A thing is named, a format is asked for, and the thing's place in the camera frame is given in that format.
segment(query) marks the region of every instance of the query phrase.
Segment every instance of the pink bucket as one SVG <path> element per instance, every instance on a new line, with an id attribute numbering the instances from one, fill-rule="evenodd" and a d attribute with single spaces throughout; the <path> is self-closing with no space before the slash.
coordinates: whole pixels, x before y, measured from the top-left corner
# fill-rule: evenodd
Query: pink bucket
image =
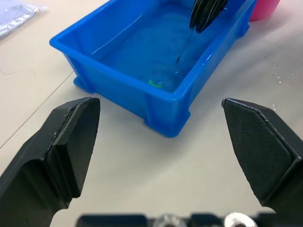
<path id="1" fill-rule="evenodd" d="M 250 20 L 263 20 L 271 16 L 276 10 L 279 2 L 280 0 L 258 0 Z"/>

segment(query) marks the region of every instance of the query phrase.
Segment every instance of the water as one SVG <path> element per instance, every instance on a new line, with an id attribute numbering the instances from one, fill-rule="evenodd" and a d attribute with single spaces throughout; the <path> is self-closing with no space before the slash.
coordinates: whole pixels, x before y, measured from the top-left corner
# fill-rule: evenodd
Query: water
<path id="1" fill-rule="evenodd" d="M 190 9 L 172 3 L 160 6 L 100 61 L 151 86 L 174 92 L 216 36 L 212 31 L 205 35 L 207 30 L 194 32 L 177 65 L 191 34 L 190 13 Z"/>

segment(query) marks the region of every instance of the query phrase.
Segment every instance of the clear plastic bag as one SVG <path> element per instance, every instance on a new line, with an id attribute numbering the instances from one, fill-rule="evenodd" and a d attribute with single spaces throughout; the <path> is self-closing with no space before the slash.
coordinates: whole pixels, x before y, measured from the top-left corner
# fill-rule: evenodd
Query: clear plastic bag
<path id="1" fill-rule="evenodd" d="M 0 0 L 0 38 L 7 35 L 46 7 L 18 0 Z"/>

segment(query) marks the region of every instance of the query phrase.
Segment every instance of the black object in water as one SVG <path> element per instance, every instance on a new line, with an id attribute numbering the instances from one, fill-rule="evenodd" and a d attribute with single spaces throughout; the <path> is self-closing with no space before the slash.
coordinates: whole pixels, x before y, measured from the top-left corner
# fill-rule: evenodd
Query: black object in water
<path id="1" fill-rule="evenodd" d="M 228 0 L 195 0 L 190 17 L 190 29 L 203 32 L 223 11 Z"/>

